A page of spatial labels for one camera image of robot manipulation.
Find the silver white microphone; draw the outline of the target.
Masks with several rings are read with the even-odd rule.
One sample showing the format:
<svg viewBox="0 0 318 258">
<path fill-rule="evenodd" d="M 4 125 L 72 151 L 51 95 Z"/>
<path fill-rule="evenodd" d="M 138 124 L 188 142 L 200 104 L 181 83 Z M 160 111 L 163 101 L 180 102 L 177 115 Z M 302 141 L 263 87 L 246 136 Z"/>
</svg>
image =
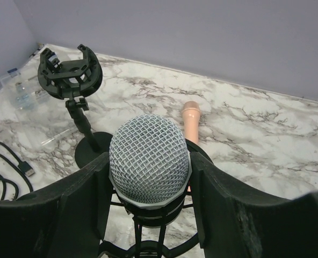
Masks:
<svg viewBox="0 0 318 258">
<path fill-rule="evenodd" d="M 121 125 L 111 139 L 109 157 L 109 178 L 118 196 L 142 209 L 159 209 L 177 199 L 191 175 L 183 133 L 155 114 Z"/>
</svg>

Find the black shock mount desk stand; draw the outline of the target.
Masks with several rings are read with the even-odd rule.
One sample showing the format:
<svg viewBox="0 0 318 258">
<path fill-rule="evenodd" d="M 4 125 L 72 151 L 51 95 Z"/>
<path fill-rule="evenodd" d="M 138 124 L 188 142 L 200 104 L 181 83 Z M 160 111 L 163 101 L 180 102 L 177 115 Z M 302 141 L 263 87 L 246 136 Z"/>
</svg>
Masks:
<svg viewBox="0 0 318 258">
<path fill-rule="evenodd" d="M 83 54 L 80 60 L 60 61 L 55 52 L 45 48 L 40 54 L 38 81 L 52 97 L 66 100 L 65 106 L 78 131 L 84 138 L 75 149 L 75 162 L 83 168 L 102 153 L 108 152 L 112 134 L 93 132 L 84 111 L 89 110 L 86 98 L 101 86 L 103 71 L 97 56 L 80 44 L 77 48 Z"/>
</svg>

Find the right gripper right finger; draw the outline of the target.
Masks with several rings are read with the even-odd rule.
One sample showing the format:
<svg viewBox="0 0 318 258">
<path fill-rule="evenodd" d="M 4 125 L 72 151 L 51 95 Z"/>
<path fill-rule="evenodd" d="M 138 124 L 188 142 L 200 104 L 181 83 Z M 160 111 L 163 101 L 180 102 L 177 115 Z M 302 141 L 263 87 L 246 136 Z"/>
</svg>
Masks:
<svg viewBox="0 0 318 258">
<path fill-rule="evenodd" d="M 190 157 L 206 257 L 318 257 L 318 192 L 284 199 L 228 175 L 199 153 Z"/>
</svg>

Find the beige microphone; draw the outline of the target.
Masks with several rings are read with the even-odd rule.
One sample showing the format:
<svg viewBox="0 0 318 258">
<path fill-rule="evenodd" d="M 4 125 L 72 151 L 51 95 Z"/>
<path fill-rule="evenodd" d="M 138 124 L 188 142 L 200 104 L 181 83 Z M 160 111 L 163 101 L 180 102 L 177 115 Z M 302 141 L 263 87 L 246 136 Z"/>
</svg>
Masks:
<svg viewBox="0 0 318 258">
<path fill-rule="evenodd" d="M 184 123 L 185 138 L 196 145 L 199 143 L 200 115 L 201 112 L 197 102 L 188 101 L 184 104 L 182 118 Z"/>
</svg>

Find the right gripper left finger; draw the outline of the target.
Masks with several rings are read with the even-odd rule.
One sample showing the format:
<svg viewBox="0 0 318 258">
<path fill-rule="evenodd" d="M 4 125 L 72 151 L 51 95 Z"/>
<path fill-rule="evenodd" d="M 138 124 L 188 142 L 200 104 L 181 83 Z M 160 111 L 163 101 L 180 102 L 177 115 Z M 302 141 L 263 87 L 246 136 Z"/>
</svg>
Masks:
<svg viewBox="0 0 318 258">
<path fill-rule="evenodd" d="M 0 257 L 99 257 L 113 187 L 109 155 L 14 201 L 0 202 Z"/>
</svg>

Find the black tripod shock mount stand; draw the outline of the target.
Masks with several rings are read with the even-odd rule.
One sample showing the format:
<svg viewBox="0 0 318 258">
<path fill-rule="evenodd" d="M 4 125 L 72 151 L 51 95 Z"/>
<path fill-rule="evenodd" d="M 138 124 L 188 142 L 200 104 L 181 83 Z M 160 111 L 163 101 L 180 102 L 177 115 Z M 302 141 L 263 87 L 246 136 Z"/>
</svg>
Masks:
<svg viewBox="0 0 318 258">
<path fill-rule="evenodd" d="M 138 208 L 131 208 L 131 211 L 138 213 L 132 218 L 135 244 L 128 249 L 122 249 L 109 241 L 102 240 L 99 245 L 99 255 L 107 255 L 108 257 L 178 257 L 190 251 L 199 242 L 197 233 L 174 248 L 168 248 L 164 244 L 168 225 L 178 218 L 181 211 L 193 207 L 193 203 L 185 204 L 184 202 L 185 196 L 180 196 L 172 204 L 159 209 L 164 213 L 157 217 L 154 216 L 155 211 L 150 211 L 149 216 L 144 216 L 144 212 Z M 144 228 L 158 230 L 158 240 L 143 240 L 142 230 Z"/>
</svg>

